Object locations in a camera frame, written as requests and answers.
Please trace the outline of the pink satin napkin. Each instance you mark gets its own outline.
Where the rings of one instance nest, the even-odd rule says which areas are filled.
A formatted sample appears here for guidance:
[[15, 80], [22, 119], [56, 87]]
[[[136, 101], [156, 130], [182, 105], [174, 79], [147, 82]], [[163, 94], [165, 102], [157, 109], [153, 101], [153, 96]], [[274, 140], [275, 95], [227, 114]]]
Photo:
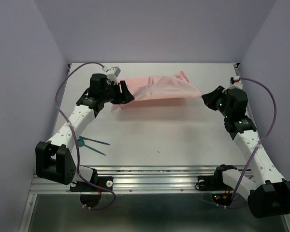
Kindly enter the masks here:
[[134, 100], [127, 104], [113, 105], [111, 111], [138, 105], [144, 101], [175, 98], [199, 98], [202, 92], [190, 83], [183, 71], [171, 76], [154, 75], [125, 80]]

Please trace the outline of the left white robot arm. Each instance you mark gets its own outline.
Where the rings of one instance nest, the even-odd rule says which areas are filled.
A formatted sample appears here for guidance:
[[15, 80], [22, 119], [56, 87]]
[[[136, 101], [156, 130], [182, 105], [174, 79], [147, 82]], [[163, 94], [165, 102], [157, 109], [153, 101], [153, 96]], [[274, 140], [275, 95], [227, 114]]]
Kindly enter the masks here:
[[76, 106], [66, 122], [46, 142], [38, 142], [35, 147], [36, 175], [60, 184], [81, 180], [86, 190], [94, 190], [98, 179], [92, 174], [80, 176], [80, 151], [78, 137], [97, 117], [108, 102], [127, 104], [134, 100], [125, 81], [118, 83], [108, 75], [96, 73], [89, 81], [89, 87], [76, 102]]

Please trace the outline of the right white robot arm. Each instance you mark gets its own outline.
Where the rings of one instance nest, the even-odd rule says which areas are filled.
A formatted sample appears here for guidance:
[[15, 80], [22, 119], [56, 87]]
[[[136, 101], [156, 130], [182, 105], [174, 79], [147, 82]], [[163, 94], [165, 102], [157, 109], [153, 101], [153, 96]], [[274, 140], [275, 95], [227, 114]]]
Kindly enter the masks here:
[[241, 172], [232, 165], [220, 165], [213, 176], [214, 186], [231, 187], [247, 201], [256, 218], [289, 214], [290, 181], [272, 163], [256, 126], [246, 114], [246, 92], [219, 86], [203, 94], [202, 100], [208, 108], [223, 115], [226, 131], [247, 161]]

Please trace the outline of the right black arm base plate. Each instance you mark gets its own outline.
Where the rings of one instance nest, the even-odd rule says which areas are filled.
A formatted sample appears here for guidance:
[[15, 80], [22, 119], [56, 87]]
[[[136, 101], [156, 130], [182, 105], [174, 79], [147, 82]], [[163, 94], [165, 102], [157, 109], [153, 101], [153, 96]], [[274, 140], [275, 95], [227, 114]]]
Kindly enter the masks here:
[[223, 182], [219, 182], [213, 175], [199, 175], [195, 188], [199, 191], [225, 191], [229, 190], [229, 186]]

